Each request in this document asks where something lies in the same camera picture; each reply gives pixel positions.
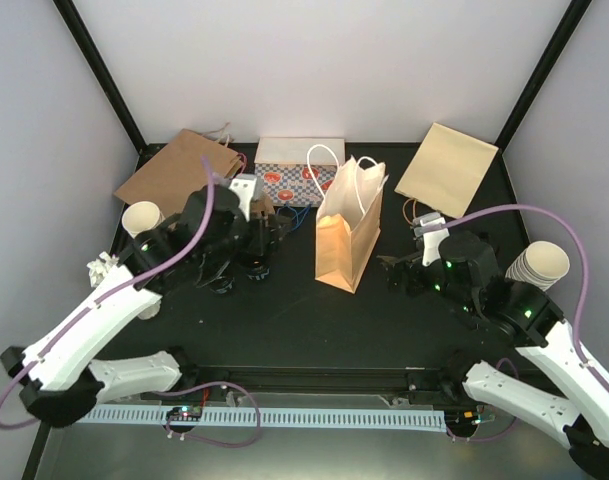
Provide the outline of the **orange paper bag white handles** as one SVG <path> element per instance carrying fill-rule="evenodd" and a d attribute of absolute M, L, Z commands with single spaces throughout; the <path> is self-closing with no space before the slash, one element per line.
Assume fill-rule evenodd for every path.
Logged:
<path fill-rule="evenodd" d="M 336 164 L 315 217 L 315 279 L 354 294 L 381 229 L 386 165 L 369 156 Z"/>

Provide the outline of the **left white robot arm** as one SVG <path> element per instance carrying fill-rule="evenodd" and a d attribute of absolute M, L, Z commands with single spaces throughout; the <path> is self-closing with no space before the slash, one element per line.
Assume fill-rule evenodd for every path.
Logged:
<path fill-rule="evenodd" d="M 92 294 L 40 341 L 0 356 L 27 412 L 53 428 L 69 426 L 96 405 L 147 392 L 191 397 L 197 368 L 184 350 L 166 347 L 139 358 L 104 361 L 100 352 L 130 321 L 175 288 L 192 283 L 231 289 L 228 268 L 260 281 L 290 218 L 253 201 L 236 185 L 204 187 L 182 212 L 138 234 Z"/>

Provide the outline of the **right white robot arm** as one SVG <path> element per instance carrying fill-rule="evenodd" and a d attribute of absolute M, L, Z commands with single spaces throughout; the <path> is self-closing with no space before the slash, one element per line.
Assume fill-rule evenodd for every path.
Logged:
<path fill-rule="evenodd" d="M 563 312 L 538 287 L 506 278 L 493 247 L 465 231 L 443 239 L 434 254 L 380 259 L 390 288 L 440 295 L 470 329 L 481 329 L 529 360 L 558 388 L 556 395 L 510 377 L 480 355 L 457 352 L 440 372 L 441 396 L 498 407 L 546 433 L 595 479 L 609 479 L 609 383 L 582 364 Z"/>

